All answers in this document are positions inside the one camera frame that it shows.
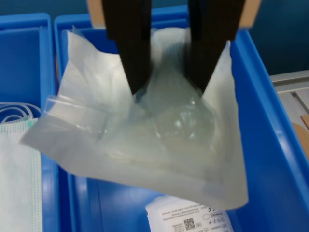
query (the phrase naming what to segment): teal wall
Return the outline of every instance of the teal wall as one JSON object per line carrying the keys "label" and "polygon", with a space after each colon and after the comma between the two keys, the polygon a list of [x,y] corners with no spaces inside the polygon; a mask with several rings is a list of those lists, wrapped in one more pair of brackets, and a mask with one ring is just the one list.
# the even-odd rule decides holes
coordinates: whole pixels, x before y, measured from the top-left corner
{"label": "teal wall", "polygon": [[[87,12],[86,0],[0,0],[0,15]],[[186,4],[186,0],[153,0],[153,7]],[[269,74],[309,69],[309,0],[262,0],[253,41]]]}

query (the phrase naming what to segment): mask ear loop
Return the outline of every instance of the mask ear loop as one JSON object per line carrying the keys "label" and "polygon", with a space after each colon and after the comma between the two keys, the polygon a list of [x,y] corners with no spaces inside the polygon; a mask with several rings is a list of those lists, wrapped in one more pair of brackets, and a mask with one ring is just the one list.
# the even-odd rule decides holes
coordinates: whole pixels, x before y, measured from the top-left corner
{"label": "mask ear loop", "polygon": [[21,107],[24,107],[25,110],[28,112],[28,115],[20,108],[18,107],[8,107],[8,108],[4,108],[2,110],[0,110],[0,113],[3,112],[3,111],[6,111],[8,109],[15,109],[15,110],[18,110],[20,111],[22,114],[23,114],[23,117],[21,116],[18,116],[18,115],[11,115],[11,116],[8,116],[6,117],[1,123],[7,123],[7,120],[11,117],[18,117],[19,119],[18,120],[14,120],[14,121],[10,121],[10,122],[18,122],[18,121],[21,121],[22,119],[28,117],[28,119],[33,119],[33,113],[32,111],[30,110],[30,107],[34,108],[35,110],[37,110],[39,113],[41,113],[41,110],[39,107],[33,105],[33,104],[29,104],[29,103],[19,103],[19,102],[0,102],[0,109],[3,108],[3,107],[7,107],[7,106],[10,106],[10,105],[18,105],[18,106],[21,106]]}
{"label": "mask ear loop", "polygon": [[[8,107],[8,108],[4,108],[4,109],[0,110],[0,113],[2,113],[2,112],[4,112],[4,111],[7,111],[7,110],[18,110],[19,112],[22,113],[23,117],[26,117],[26,116],[27,116],[27,114],[26,114],[23,110],[19,109],[18,107]],[[9,118],[12,117],[12,116],[13,116],[13,117],[20,117],[20,118],[22,118],[22,117],[19,116],[19,115],[10,115],[10,116],[6,117],[1,123],[5,123],[6,120],[9,119]]]}
{"label": "mask ear loop", "polygon": [[[6,120],[8,120],[11,117],[18,117],[19,119],[14,120],[14,121],[9,121],[7,122]],[[14,123],[14,122],[20,122],[24,119],[24,117],[20,116],[20,115],[9,115],[7,116],[0,124],[8,124],[8,123]]]}

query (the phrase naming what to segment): blue storage bin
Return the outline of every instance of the blue storage bin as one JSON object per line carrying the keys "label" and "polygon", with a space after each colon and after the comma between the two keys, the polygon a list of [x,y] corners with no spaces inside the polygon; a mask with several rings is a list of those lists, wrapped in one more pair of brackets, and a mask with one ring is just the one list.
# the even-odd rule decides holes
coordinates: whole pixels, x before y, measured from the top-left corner
{"label": "blue storage bin", "polygon": [[[55,94],[54,61],[49,15],[0,16],[0,102],[26,102],[44,110],[47,96]],[[60,231],[58,202],[58,165],[42,154],[44,232]]]}
{"label": "blue storage bin", "polygon": [[[153,9],[157,28],[187,27],[187,7]],[[116,53],[89,15],[55,20],[59,76],[68,61],[66,30],[77,27],[100,51]],[[228,211],[235,232],[309,231],[309,166],[247,31],[231,43],[232,71],[248,179],[249,203]],[[68,174],[73,232],[149,232],[145,206],[161,194]]]}

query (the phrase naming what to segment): plastic wrapper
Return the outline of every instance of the plastic wrapper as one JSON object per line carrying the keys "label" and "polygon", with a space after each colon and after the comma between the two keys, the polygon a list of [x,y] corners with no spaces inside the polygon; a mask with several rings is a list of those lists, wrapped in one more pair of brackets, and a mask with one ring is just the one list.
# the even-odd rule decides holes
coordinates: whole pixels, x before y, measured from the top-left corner
{"label": "plastic wrapper", "polygon": [[248,201],[229,43],[204,94],[184,76],[185,30],[152,35],[153,72],[131,95],[119,55],[68,32],[58,96],[22,142],[75,175],[217,209]]}

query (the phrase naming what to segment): qr code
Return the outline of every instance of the qr code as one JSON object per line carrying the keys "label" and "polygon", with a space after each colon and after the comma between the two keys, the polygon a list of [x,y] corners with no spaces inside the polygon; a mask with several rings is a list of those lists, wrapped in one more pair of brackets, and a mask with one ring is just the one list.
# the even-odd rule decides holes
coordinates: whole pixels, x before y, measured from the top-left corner
{"label": "qr code", "polygon": [[184,220],[184,225],[185,225],[186,231],[191,230],[191,229],[195,229],[193,218]]}

